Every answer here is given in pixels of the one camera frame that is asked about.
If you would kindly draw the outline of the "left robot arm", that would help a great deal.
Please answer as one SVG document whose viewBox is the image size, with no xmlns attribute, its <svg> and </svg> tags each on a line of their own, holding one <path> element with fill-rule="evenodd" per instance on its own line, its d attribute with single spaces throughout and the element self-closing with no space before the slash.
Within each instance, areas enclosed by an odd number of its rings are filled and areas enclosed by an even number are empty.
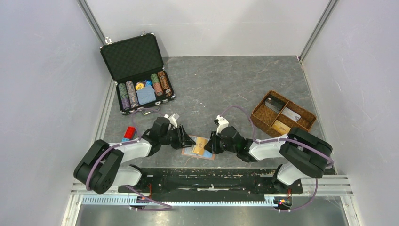
<svg viewBox="0 0 399 226">
<path fill-rule="evenodd" d="M 137 139 L 107 143 L 96 140 L 76 166 L 73 177 L 82 182 L 86 190 L 103 194 L 112 186 L 129 185 L 142 192 L 148 186 L 148 179 L 139 167 L 123 172 L 121 164 L 137 158 L 154 155 L 163 145 L 173 149 L 195 146 L 196 143 L 178 124 L 176 115 L 158 117 L 151 128 Z"/>
</svg>

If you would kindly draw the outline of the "brown leather card holder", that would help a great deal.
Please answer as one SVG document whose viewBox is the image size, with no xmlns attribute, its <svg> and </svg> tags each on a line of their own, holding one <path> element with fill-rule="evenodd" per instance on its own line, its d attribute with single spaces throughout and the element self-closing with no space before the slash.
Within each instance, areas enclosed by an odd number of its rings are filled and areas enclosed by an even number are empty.
<svg viewBox="0 0 399 226">
<path fill-rule="evenodd" d="M 214 153 L 204 149 L 204 146 L 209 141 L 208 138 L 192 136 L 192 135 L 189 135 L 189 137 L 196 142 L 196 145 L 183 148 L 181 152 L 182 155 L 200 158 L 200 159 L 206 159 L 206 160 L 215 159 Z"/>
</svg>

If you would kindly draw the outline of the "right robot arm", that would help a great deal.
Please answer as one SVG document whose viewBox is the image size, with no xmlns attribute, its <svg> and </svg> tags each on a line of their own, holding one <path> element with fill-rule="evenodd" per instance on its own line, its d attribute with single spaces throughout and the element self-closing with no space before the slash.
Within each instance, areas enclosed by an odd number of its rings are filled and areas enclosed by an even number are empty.
<svg viewBox="0 0 399 226">
<path fill-rule="evenodd" d="M 277 168 L 272 187 L 286 191 L 291 184 L 304 177 L 320 179 L 325 169 L 334 164 L 332 146 L 301 128 L 292 128 L 287 134 L 269 139 L 244 138 L 233 126 L 213 131 L 205 150 L 214 154 L 235 153 L 244 162 L 269 158 L 285 158 L 287 163 Z"/>
</svg>

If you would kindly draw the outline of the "gold credit card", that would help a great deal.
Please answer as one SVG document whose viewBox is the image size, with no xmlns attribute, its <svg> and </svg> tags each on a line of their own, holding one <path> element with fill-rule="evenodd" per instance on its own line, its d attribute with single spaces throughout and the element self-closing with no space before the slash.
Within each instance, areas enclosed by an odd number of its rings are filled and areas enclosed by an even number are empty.
<svg viewBox="0 0 399 226">
<path fill-rule="evenodd" d="M 203 137 L 196 137 L 195 142 L 196 145 L 193 147 L 192 153 L 199 156 L 204 156 L 206 151 L 204 149 L 204 146 L 207 144 L 208 139 Z"/>
</svg>

